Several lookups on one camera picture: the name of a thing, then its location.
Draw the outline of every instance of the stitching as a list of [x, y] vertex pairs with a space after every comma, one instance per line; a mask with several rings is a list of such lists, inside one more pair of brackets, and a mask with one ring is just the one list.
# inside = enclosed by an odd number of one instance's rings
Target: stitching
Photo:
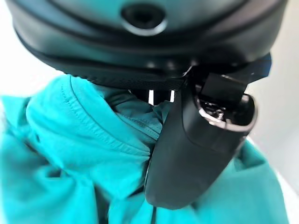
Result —
[[[70, 86], [71, 86], [72, 93], [73, 93], [74, 97], [76, 98], [76, 100], [78, 101], [76, 95], [74, 94], [72, 85], [71, 85], [71, 77], [70, 77], [69, 81], [70, 81]], [[62, 92], [62, 94], [63, 94], [65, 103], [69, 106], [69, 108], [71, 109], [71, 111], [75, 114], [75, 116], [76, 116], [82, 123], [86, 124], [86, 122], [84, 122], [83, 119], [80, 118], [80, 116], [77, 114], [77, 112], [73, 109], [73, 107], [72, 107], [72, 105], [70, 104], [70, 102], [67, 100], [65, 91], [64, 91], [64, 89], [63, 89], [63, 85], [61, 85], [61, 92]], [[101, 138], [101, 136], [100, 136], [98, 133], [96, 133], [95, 130], [94, 130], [93, 128], [89, 127], [88, 129], [89, 129], [93, 134], [95, 134], [98, 138]], [[112, 136], [112, 135], [109, 134], [109, 133], [107, 133], [107, 134], [108, 134], [111, 138], [113, 138], [114, 140], [120, 142], [120, 143], [123, 144], [123, 145], [126, 145], [126, 146], [128, 146], [128, 147], [137, 149], [138, 151], [144, 151], [144, 150], [142, 150], [142, 149], [136, 148], [136, 147], [131, 146], [131, 145], [125, 143], [125, 142], [122, 142], [121, 140], [116, 139], [114, 136]], [[103, 138], [101, 138], [101, 139], [102, 139], [105, 143], [109, 144], [109, 142], [108, 142], [107, 140], [105, 140], [105, 139], [103, 139]], [[126, 154], [129, 154], [129, 155], [134, 155], [134, 154], [132, 154], [132, 153], [128, 153], [128, 152], [125, 152], [125, 151], [122, 151], [122, 153], [126, 153]]]

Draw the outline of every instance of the black plastic piece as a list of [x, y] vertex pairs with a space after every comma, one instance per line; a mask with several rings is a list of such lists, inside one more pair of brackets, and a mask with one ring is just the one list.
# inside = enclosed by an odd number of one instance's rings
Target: black plastic piece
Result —
[[204, 102], [193, 87], [186, 82], [178, 92], [150, 160], [145, 197], [156, 207], [181, 209], [207, 191], [256, 121], [254, 101], [245, 96], [250, 103], [241, 107], [242, 112], [236, 110], [241, 119], [231, 119], [236, 123], [245, 121], [239, 123], [242, 127], [212, 124], [199, 113]]

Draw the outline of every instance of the teal fabric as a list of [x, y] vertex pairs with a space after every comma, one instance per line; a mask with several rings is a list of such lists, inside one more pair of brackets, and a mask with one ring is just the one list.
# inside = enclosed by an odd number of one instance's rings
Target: teal fabric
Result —
[[146, 202], [145, 172], [170, 102], [153, 107], [71, 76], [31, 98], [2, 100], [1, 186], [10, 224], [288, 223], [277, 178], [249, 142], [193, 204], [167, 210]]

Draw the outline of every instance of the wall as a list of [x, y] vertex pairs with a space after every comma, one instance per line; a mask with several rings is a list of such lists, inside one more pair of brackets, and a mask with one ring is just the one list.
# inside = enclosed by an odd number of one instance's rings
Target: wall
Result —
[[251, 84], [259, 103], [252, 139], [299, 193], [299, 0], [290, 0], [269, 78]]

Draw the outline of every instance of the white background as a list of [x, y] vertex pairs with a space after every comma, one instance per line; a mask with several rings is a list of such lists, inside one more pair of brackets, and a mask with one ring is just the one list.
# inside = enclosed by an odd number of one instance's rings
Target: white background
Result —
[[[251, 137], [283, 176], [279, 179], [291, 224], [299, 223], [298, 196], [292, 190], [299, 193], [298, 21], [299, 0], [290, 0], [282, 30], [272, 50], [270, 77], [248, 88], [260, 105], [259, 121]], [[32, 95], [60, 74], [21, 46], [2, 0], [0, 29], [0, 95]]]

